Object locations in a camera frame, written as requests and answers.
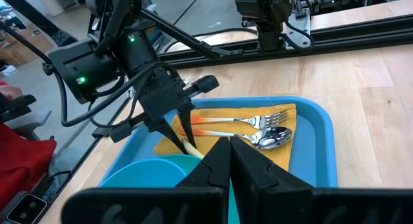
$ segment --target silver fork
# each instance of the silver fork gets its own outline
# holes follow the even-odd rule
[[[288,119],[288,110],[283,110],[272,115],[255,116],[250,118],[210,118],[191,116],[191,124],[220,123],[227,121],[243,121],[252,125],[252,127],[262,130],[268,127],[276,127]]]

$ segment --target wooden table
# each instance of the wooden table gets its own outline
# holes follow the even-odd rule
[[[318,15],[312,29],[412,14],[402,0]],[[207,43],[255,38],[246,32],[205,37]],[[180,70],[188,81],[212,74],[220,86],[201,97],[301,96],[315,101],[334,126],[340,187],[413,187],[413,45]],[[126,118],[130,105],[118,120]],[[135,114],[142,111],[136,108]],[[59,223],[65,201],[95,187],[127,139],[102,139],[41,223]]]

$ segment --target orange napkin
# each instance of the orange napkin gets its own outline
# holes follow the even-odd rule
[[[288,171],[288,164],[290,163],[290,155],[292,148],[292,140],[294,138],[294,132],[296,130],[297,124],[297,111],[295,104],[287,105],[276,105],[273,107],[259,107],[259,108],[211,108],[211,109],[199,109],[193,110],[191,116],[197,117],[242,117],[248,118],[253,116],[264,116],[271,115],[276,112],[283,110],[288,110],[288,119],[284,123],[280,124],[282,127],[287,127],[292,130],[291,140],[281,147],[274,148],[271,150],[258,150],[267,158],[271,159],[275,164]],[[174,117],[172,121],[172,128],[179,138],[182,135],[179,133],[181,129],[181,124],[177,116]],[[207,123],[201,125],[193,125],[196,128],[202,128],[203,130],[211,130],[218,132],[231,132],[236,134],[255,134],[257,129],[251,127],[247,123],[241,123],[238,121],[225,122],[225,123]],[[208,151],[215,145],[220,137],[217,136],[199,136],[195,137],[195,142],[198,151],[203,155],[206,155]],[[159,155],[169,155],[169,154],[182,154],[169,139],[164,137],[161,142],[155,146],[154,152]]]

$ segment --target blue tray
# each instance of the blue tray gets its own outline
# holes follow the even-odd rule
[[[195,99],[196,108],[269,107],[295,103],[297,128],[292,145],[289,172],[315,187],[337,187],[336,155],[334,153],[333,126],[328,114],[317,104],[300,97],[246,97],[226,99]],[[171,123],[176,112],[165,115]],[[102,182],[128,164],[148,158],[157,158],[153,148],[162,135],[148,133],[141,126],[106,172]]]

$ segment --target blue bowl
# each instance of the blue bowl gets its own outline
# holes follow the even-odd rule
[[[189,155],[169,155],[162,156],[161,159],[169,160],[182,168],[184,172],[189,175],[191,171],[201,162],[201,159]],[[235,201],[234,191],[232,190],[232,183],[230,181],[229,207],[228,207],[228,224],[238,224],[238,210]]]
[[[173,188],[186,173],[165,159],[146,159],[131,163],[111,175],[103,188]]]

